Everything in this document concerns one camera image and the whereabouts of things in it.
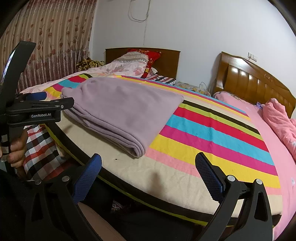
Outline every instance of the hand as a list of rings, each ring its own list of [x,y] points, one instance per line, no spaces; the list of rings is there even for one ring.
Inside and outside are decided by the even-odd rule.
[[[7,157],[7,161],[12,167],[22,167],[25,161],[25,153],[27,151],[28,132],[24,130],[20,138],[14,140],[10,145],[11,153]]]

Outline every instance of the folded blanket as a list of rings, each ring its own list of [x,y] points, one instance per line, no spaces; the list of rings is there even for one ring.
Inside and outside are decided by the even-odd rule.
[[[66,114],[135,157],[145,154],[183,101],[176,93],[108,77],[63,88],[61,97],[75,101]]]
[[[289,119],[285,106],[272,98],[263,105],[263,118],[296,161],[296,122]]]

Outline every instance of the checkered cloth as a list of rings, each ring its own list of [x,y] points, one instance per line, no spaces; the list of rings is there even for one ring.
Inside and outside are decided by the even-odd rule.
[[[45,126],[26,126],[28,132],[24,169],[29,180],[51,179],[70,166],[68,156],[61,157],[55,141],[50,137]]]
[[[176,79],[165,77],[158,74],[152,75],[146,78],[146,80],[159,81],[161,83],[168,84],[168,85],[174,85],[176,83]]]

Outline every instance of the wall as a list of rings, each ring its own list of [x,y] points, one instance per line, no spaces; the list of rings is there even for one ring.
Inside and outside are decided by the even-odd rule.
[[[145,18],[148,0],[132,4],[134,17]],[[94,59],[110,47],[180,50],[177,80],[198,85],[215,78],[221,51],[250,52],[296,96],[296,37],[268,0],[151,0],[145,40],[146,23],[129,20],[128,8],[129,0],[99,0]]]

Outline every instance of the silver bolt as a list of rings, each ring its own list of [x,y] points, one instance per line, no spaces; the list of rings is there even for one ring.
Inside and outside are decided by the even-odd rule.
[[[62,181],[63,182],[67,182],[67,181],[69,181],[70,180],[70,177],[69,176],[63,176],[62,177]]]
[[[41,183],[41,180],[40,179],[37,179],[36,181],[35,181],[35,185],[39,185]]]
[[[234,182],[235,181],[235,177],[234,176],[228,176],[227,179],[231,182]]]
[[[256,182],[259,184],[259,185],[262,185],[262,180],[260,180],[260,179],[256,179]]]

